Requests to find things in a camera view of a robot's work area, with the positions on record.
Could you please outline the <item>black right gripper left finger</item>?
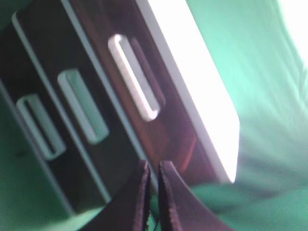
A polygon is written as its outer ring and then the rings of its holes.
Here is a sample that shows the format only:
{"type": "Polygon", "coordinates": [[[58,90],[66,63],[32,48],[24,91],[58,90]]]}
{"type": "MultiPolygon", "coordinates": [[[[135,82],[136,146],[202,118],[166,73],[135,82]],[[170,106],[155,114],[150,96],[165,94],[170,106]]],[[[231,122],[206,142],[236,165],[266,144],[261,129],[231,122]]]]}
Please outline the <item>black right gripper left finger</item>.
{"type": "Polygon", "coordinates": [[[136,170],[84,231],[144,231],[150,214],[151,172],[140,160],[136,170]]]}

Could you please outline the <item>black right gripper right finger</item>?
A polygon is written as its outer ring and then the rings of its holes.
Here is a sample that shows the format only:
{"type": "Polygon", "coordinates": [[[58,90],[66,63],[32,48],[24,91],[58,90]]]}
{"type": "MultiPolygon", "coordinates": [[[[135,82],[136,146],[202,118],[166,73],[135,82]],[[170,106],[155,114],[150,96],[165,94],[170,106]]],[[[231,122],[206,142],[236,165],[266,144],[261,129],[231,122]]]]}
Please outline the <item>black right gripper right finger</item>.
{"type": "Polygon", "coordinates": [[[159,163],[158,206],[163,231],[232,231],[192,193],[171,161],[159,163]]]}

